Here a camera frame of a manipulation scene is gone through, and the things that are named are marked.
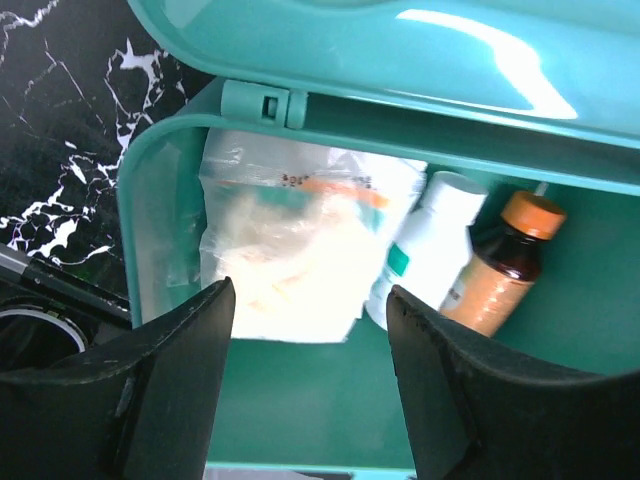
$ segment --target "white powder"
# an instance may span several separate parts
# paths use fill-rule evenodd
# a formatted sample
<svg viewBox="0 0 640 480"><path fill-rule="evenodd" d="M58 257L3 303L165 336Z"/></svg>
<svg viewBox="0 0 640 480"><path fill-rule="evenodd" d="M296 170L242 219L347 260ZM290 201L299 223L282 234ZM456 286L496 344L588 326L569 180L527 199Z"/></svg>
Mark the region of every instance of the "white powder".
<svg viewBox="0 0 640 480"><path fill-rule="evenodd" d="M229 276L237 293L235 338L343 341L361 314L384 256L341 195L318 195L302 214L260 204L251 194L231 203L219 232L213 280Z"/></svg>

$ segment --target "orange bottle cap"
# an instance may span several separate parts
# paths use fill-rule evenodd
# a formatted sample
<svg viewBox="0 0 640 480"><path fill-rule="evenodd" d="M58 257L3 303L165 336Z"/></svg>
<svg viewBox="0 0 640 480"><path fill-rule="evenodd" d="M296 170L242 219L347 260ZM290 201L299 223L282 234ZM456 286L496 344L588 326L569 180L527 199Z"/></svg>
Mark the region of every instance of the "orange bottle cap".
<svg viewBox="0 0 640 480"><path fill-rule="evenodd" d="M502 218L525 235L549 240L567 214L551 200L521 190L514 193L504 207Z"/></svg>

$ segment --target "black marble surface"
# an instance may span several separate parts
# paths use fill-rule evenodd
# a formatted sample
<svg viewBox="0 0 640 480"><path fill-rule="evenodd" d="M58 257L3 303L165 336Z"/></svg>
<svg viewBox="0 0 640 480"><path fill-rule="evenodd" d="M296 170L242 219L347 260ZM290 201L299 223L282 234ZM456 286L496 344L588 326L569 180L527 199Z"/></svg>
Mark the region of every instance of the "black marble surface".
<svg viewBox="0 0 640 480"><path fill-rule="evenodd" d="M0 0L0 28L0 241L126 296L118 165L211 78L126 0Z"/></svg>

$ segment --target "round black object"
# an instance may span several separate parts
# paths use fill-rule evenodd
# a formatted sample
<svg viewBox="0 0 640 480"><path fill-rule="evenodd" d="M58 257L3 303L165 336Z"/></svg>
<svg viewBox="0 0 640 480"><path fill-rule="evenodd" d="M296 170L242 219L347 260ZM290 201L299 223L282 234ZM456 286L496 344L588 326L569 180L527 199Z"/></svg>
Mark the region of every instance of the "round black object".
<svg viewBox="0 0 640 480"><path fill-rule="evenodd" d="M37 307L0 310L0 372L46 368L86 348L87 339L67 318Z"/></svg>

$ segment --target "teal plastic box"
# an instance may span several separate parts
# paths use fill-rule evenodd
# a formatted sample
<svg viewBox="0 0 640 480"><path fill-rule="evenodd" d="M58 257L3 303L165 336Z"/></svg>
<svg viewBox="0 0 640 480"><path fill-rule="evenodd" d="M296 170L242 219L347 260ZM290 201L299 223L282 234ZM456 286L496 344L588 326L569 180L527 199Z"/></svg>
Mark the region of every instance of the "teal plastic box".
<svg viewBox="0 0 640 480"><path fill-rule="evenodd" d="M221 75L135 139L120 169L136 326L200 290L198 169L208 129L235 129L465 173L492 191L480 228L514 189L549 182L568 220L497 338L592 372L640 366L640 7L130 4L169 52ZM234 341L214 431L220 465L413 470L388 342L368 321L344 345Z"/></svg>

